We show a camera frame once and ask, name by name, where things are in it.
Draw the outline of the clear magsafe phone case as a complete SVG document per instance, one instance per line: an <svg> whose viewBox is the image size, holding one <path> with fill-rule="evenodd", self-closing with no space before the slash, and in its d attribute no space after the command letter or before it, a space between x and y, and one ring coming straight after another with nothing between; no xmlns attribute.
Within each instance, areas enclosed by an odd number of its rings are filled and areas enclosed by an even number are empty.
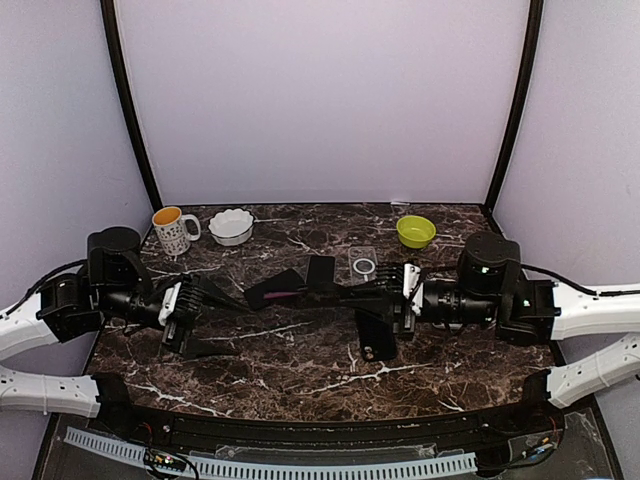
<svg viewBox="0 0 640 480"><path fill-rule="evenodd" d="M348 249L348 264L352 285L364 284L376 279L378 258L374 247L350 247Z"/></svg>

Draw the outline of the black silicone phone case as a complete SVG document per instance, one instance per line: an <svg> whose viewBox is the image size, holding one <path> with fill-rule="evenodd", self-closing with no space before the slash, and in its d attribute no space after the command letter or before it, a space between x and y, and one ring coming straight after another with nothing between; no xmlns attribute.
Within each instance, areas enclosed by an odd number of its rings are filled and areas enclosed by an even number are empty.
<svg viewBox="0 0 640 480"><path fill-rule="evenodd" d="M393 328L382 315L356 310L354 318L364 361L389 361L397 357Z"/></svg>

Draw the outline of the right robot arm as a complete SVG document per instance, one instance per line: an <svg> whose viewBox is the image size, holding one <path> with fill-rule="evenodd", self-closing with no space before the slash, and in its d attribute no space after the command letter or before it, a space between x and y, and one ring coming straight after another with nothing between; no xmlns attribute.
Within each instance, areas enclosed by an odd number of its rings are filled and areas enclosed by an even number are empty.
<svg viewBox="0 0 640 480"><path fill-rule="evenodd" d="M620 334L581 360L525 379L523 402L510 413L511 426L521 434L547 420L548 404L563 409L638 375L637 285L584 287L550 271L532 280L519 244L491 232L470 236L452 269L457 278L446 281L412 263L384 266L374 280L347 288L341 302L355 312L365 360L394 358L396 336L412 335L418 322L491 327L498 339L523 347Z"/></svg>

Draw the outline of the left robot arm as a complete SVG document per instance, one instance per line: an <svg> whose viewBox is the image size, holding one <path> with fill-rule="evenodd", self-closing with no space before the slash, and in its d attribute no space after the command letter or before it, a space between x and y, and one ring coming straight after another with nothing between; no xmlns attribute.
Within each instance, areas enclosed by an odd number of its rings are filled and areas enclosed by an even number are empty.
<svg viewBox="0 0 640 480"><path fill-rule="evenodd" d="M161 331L162 346L186 359L230 354L193 337L192 330L206 309L241 311L243 305L199 274L154 284L140 251L141 237L132 228L90 234L86 258L52 270L2 310L1 357L98 332L111 318ZM140 412L117 374L64 377L2 368L1 407L102 418L120 436L141 427Z"/></svg>

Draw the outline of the black phone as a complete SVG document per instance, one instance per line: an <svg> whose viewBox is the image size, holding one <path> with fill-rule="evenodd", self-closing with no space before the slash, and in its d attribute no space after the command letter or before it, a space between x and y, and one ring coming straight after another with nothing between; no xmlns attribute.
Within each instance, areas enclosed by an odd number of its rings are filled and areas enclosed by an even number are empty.
<svg viewBox="0 0 640 480"><path fill-rule="evenodd" d="M291 305L299 308L352 306L381 298L383 292L375 286L302 287L295 291L268 292L263 300L269 304Z"/></svg>
<svg viewBox="0 0 640 480"><path fill-rule="evenodd" d="M302 277L295 270L287 269L250 287L244 297L250 309L258 311L292 300L305 287Z"/></svg>

